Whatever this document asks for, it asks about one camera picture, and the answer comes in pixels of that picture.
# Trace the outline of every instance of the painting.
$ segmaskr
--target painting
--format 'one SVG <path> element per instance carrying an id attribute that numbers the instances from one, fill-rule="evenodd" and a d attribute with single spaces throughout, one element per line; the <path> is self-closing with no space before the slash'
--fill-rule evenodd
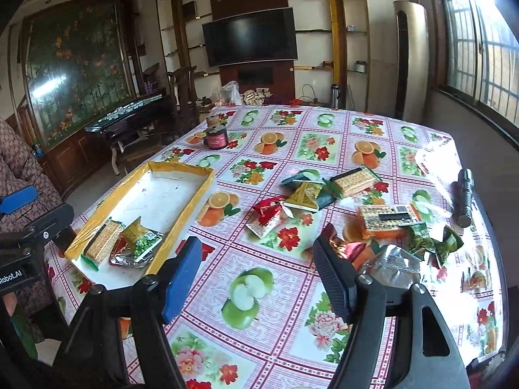
<path id="1" fill-rule="evenodd" d="M 132 99 L 114 2 L 77 0 L 27 22 L 27 88 L 47 148 Z"/>

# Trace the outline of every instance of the chair back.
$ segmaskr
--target chair back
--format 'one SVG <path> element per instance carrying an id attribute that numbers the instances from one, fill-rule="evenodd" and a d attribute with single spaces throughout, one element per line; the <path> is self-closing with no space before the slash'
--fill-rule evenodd
<path id="1" fill-rule="evenodd" d="M 191 66 L 182 67 L 173 72 L 168 71 L 173 101 L 173 119 L 175 120 L 175 131 L 179 137 L 200 124 L 200 115 L 196 105 L 195 69 L 196 66 Z"/>

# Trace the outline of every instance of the flat screen tv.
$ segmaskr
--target flat screen tv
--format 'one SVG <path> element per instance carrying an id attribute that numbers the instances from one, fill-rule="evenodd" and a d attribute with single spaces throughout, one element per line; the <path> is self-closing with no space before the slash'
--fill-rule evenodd
<path id="1" fill-rule="evenodd" d="M 209 65 L 297 60 L 294 12 L 276 8 L 206 23 Z"/>

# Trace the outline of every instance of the person's hand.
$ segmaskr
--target person's hand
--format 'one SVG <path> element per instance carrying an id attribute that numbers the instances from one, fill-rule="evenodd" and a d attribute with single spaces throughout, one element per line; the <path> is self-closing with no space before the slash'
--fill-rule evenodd
<path id="1" fill-rule="evenodd" d="M 4 303 L 5 303 L 5 308 L 7 309 L 7 313 L 9 314 L 9 316 L 12 316 L 13 313 L 15 312 L 16 303 L 17 303 L 15 293 L 11 292 L 11 293 L 7 294 L 6 296 L 4 296 Z"/>

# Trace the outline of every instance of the floor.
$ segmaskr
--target floor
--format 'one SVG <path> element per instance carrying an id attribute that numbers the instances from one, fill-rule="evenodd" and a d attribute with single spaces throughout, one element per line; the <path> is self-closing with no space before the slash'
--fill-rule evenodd
<path id="1" fill-rule="evenodd" d="M 92 206 L 98 198 L 124 176 L 124 170 L 119 175 L 115 175 L 110 162 L 103 165 L 65 200 L 74 208 L 74 219 Z"/>

